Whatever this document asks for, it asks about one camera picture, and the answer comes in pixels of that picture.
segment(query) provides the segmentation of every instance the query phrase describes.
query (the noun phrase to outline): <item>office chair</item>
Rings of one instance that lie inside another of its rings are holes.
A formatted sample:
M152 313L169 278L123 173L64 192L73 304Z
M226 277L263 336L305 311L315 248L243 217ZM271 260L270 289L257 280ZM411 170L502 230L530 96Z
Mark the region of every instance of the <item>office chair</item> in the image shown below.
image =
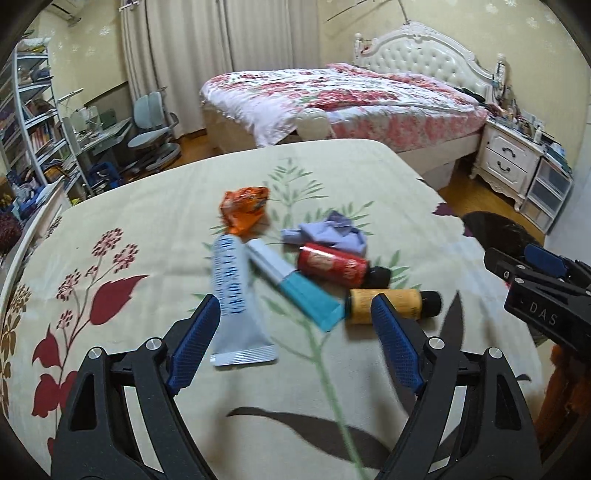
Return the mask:
M134 165L134 170L160 170L181 154L178 144L170 143L173 128L178 125L178 117L169 112L172 125L166 125L166 117L160 92L152 92L139 98L134 105L134 121L139 129L147 130L133 137L127 146L132 150L147 150Z

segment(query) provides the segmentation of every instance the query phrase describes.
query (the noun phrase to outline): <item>tablecloth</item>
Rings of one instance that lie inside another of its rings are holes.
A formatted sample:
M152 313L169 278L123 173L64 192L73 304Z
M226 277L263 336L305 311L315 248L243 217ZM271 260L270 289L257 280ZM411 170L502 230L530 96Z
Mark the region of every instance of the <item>tablecloth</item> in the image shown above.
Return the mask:
M462 221L386 146L305 142L165 171L83 202L52 225L9 304L0 350L2 408L46 470L86 352L136 349L189 317L212 291L224 192L263 184L271 199L257 236L281 251L281 228L332 209L348 215L368 235L368 258L392 270L392 288L441 292L441 315L421 321L426 333L465 351L501 348L535 413L543 386L532 339L504 312L506 285L485 270ZM295 253L283 254L294 261ZM206 357L176 397L196 445L220 480L373 478L414 397L390 376L372 328L341 323L324 334L259 274L254 288L278 361L216 369ZM453 302L463 320L446 322ZM137 398L126 390L142 456L157 468ZM459 422L457 390L446 437ZM440 450L438 458L449 455L449 442Z

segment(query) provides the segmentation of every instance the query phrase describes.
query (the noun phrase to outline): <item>orange wrapper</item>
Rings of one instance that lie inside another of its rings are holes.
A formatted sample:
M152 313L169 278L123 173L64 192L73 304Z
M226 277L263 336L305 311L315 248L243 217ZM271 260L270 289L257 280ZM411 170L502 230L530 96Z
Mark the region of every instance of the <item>orange wrapper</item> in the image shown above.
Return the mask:
M269 198L266 187L245 187L235 192L226 192L220 205L220 211L228 233L244 235L265 215L265 206Z

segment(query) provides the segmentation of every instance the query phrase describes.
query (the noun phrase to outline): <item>purple cloth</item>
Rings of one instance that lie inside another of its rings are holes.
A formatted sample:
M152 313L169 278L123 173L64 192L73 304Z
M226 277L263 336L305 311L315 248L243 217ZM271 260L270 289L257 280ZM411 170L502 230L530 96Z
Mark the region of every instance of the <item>purple cloth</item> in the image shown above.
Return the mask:
M298 229L282 230L281 239L291 245L314 242L359 257L365 256L368 244L365 234L335 210L322 222L301 223Z

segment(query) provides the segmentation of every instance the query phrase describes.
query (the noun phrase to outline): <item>blue gripper pad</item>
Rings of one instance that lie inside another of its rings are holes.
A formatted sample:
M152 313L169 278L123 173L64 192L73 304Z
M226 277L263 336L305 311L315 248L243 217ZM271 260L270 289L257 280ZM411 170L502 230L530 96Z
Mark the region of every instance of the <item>blue gripper pad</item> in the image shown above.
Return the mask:
M193 324L174 351L170 362L170 376L166 384L177 395L181 388L193 381L197 367L205 355L220 323L220 303L213 295L206 297L193 315Z
M528 244L524 250L525 261L554 278L564 278L567 268L562 259L541 247Z
M396 315L381 295L372 300L371 318L398 381L416 393L424 384L419 369L418 354L400 327Z

